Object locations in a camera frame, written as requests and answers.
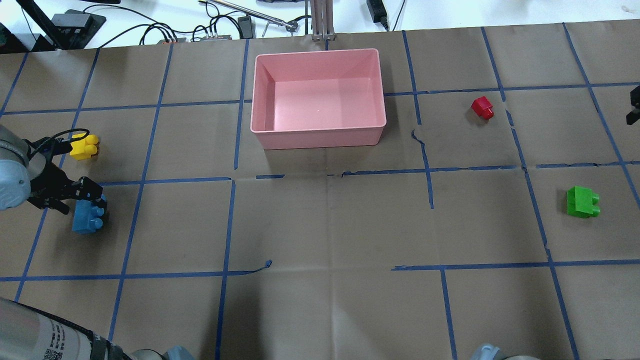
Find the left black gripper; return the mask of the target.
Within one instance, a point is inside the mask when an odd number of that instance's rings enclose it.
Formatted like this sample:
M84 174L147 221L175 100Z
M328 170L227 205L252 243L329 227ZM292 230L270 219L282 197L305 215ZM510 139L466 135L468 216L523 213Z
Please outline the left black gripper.
M101 185L89 177L72 181L61 168L47 162L42 173L30 181L27 202L37 208L50 208L68 215L70 207L63 201L67 199L88 201L95 207L105 207Z

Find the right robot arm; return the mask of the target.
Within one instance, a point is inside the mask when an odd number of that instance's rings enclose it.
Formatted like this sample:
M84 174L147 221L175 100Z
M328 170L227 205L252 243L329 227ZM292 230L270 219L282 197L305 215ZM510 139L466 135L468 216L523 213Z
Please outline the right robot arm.
M615 144L615 141L613 139L613 135L610 132L610 128L607 125L605 118L603 117L603 115L601 114L601 106L598 103L598 100L596 99L596 96L594 95L594 92L592 91L595 87L605 87L605 86L613 86L615 84L613 83L609 83L609 84L595 84L595 85L590 85L590 84L586 84L588 91L590 93L591 99L593 100L594 106L596 108L596 111L598 112L598 116L600 118L600 120L602 120L603 126L605 128L605 132L607 134L607 136L609 136L609 139L612 141L612 145L614 148L614 152L616 153L617 157L620 156L619 150L617 148L617 145ZM630 104L633 107L633 109L631 110L631 112L629 114L626 115L626 123L627 125L633 125L635 122L638 121L639 119L639 85L637 85L633 90L631 90L630 92ZM544 267L544 268L548 268L550 270L550 274L551 274L551 280L553 282L553 286L554 286L554 291L555 294L557 296L557 300L558 300L558 305L560 306L560 312L562 314L562 319L564 322L564 326L566 328L566 333L567 333L567 338L569 340L569 344L571 347L571 351L573 354L573 358L574 360L579 360L579 353L578 353L578 347L576 346L576 342L575 342L575 338L574 338L574 333L572 330L572 327L570 325L570 321L569 321L569 315L567 313L567 309L566 309L566 305L563 299L563 294L562 294L562 289L560 287L560 283L558 280L558 274L557 274L557 267L578 267L578 266L595 266L595 265L639 265L639 259L611 259L611 260L569 260L569 261L560 261L557 262L553 259L553 255L551 253L550 248L548 248L548 240L547 240L547 234L546 234L546 230L544 228L544 224L542 221L542 217L540 214L540 209L538 206L538 202L537 202L537 198L535 196L535 191L534 191L534 187L532 185L531 182L531 177L530 177L530 169L528 168L527 164L526 164L526 160L525 157L522 153L522 147L521 147L521 143L519 141L519 137L517 134L517 131L515 129L511 129L512 135L513 135L513 139L515 141L516 147L518 148L518 154L519 154L519 159L521 161L521 167L520 169L523 171L523 174L525 176L525 180L526 180L526 186L528 189L528 193L530 196L530 200L532 203L532 207L534 210L534 214L535 214L535 219L537 221L537 226L538 226L538 230L540 232L541 235L541 239L542 239L542 244L544 246L544 250L546 253L546 261L544 262L517 262L517 263L496 263L496 264L481 264L478 265L479 269L507 269L507 268L535 268L535 267ZM630 189L631 189L631 193L633 194L633 196L635 197L635 200L638 203L639 206L639 196L638 196L638 192L637 189L633 183L633 180L631 180L631 177L627 171L627 167L628 165L638 165L639 161L624 161L622 160L622 158L620 157L618 159L618 161L614 161L614 162L608 162L606 164L604 163L597 163L597 162L576 162L573 164L562 164L562 163L556 163L556 164L541 164L540 167L539 166L535 166L536 169L569 169L569 168L574 168L574 167L602 167L602 166L616 166L616 167L621 167L622 171L624 171L624 174L626 176L626 179L629 182L630 185ZM569 199L571 201L570 205L583 205L584 202L579 201L580 195L582 193L586 194L586 190L585 191L578 191L578 190L570 190L570 192L572 192L572 196L570 196L571 199ZM595 193L593 193L593 191L590 193L588 201L586 202L587 205L589 206L583 206L583 210L589 210L592 212L592 217L595 217L595 213L597 213L597 211L594 210L594 208L597 208L596 204L598 203L597 200L599 200L599 195L596 195ZM502 350L498 347L498 346L494 346L491 344L483 344L480 345L480 347L478 347L478 349L474 352L474 354L471 356L471 360L534 360L534 357L531 356L525 356L525 355L514 355L514 356L510 356L508 357L507 355L505 355L505 353L501 352Z

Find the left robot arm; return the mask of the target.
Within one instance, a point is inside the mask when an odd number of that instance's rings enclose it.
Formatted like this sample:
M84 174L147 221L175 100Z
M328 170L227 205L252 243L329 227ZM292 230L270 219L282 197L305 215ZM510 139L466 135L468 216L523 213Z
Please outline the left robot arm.
M102 186L88 177L71 180L53 158L83 150L98 153L99 138L87 129L68 129L31 142L1 128L1 209L28 202L38 209L68 214L75 201L71 229L93 234L103 227L108 202ZM182 346L164 353L140 349L127 353L114 342L70 320L18 301L1 299L3 360L191 360Z

